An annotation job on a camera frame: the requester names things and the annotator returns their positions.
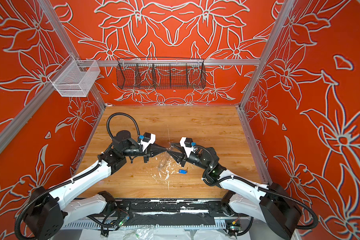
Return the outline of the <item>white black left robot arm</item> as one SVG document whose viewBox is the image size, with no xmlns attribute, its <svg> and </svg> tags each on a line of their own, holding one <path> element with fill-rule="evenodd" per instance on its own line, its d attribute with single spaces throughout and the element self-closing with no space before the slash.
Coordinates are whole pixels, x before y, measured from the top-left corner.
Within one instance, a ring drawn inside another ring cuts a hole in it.
<svg viewBox="0 0 360 240">
<path fill-rule="evenodd" d="M 47 240 L 54 236 L 64 225 L 83 217 L 100 214 L 110 207 L 113 197 L 108 192 L 100 192 L 92 198 L 87 198 L 81 205 L 76 197 L 92 187 L 97 182 L 108 178 L 120 170 L 128 160 L 143 157 L 147 163 L 166 148 L 155 143 L 156 136 L 150 133 L 137 133 L 137 139 L 131 137 L 127 130 L 112 134 L 110 122 L 116 116 L 132 117 L 125 113 L 114 113 L 106 122 L 107 132 L 112 143 L 97 156 L 97 161 L 84 171 L 68 180 L 48 189 L 37 188 L 29 202 L 18 215 L 14 234 L 19 240 L 28 239 L 23 235 L 21 225 L 25 224 L 32 232 L 33 240 Z"/>
</svg>

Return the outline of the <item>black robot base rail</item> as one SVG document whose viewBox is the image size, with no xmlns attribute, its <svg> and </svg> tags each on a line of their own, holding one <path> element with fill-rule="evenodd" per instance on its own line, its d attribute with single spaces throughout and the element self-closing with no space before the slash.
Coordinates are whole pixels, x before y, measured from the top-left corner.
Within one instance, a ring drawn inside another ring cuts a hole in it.
<svg viewBox="0 0 360 240">
<path fill-rule="evenodd" d="M 145 227 L 221 230 L 238 237 L 247 233 L 254 221 L 234 213 L 223 199 L 117 199 L 87 218 L 105 237 L 112 231 Z"/>
</svg>

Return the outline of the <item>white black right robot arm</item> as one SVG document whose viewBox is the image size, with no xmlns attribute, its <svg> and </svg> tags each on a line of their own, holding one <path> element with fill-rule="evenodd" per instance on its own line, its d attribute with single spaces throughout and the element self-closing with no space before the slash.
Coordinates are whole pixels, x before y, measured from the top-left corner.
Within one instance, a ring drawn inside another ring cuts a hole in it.
<svg viewBox="0 0 360 240">
<path fill-rule="evenodd" d="M 312 230 L 318 216 L 308 205 L 288 196 L 278 184 L 265 185 L 247 180 L 219 164 L 214 148 L 182 147 L 173 144 L 168 154 L 181 166 L 186 163 L 203 169 L 202 181 L 210 187 L 227 190 L 229 210 L 260 220 L 280 238 L 289 240 L 295 230 Z"/>
</svg>

